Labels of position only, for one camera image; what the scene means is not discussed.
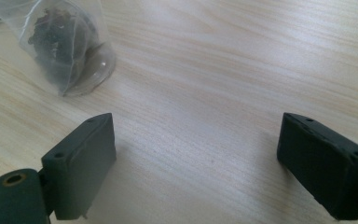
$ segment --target plastic bag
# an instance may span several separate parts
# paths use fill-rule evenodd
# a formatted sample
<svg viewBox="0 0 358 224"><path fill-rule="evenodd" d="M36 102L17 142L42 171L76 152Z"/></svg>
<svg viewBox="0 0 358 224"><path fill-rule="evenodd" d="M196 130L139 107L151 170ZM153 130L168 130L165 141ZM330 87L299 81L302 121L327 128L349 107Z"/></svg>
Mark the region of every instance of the plastic bag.
<svg viewBox="0 0 358 224"><path fill-rule="evenodd" d="M98 1L0 0L0 19L44 78L35 77L34 68L25 74L47 91L85 94L113 72L115 55Z"/></svg>

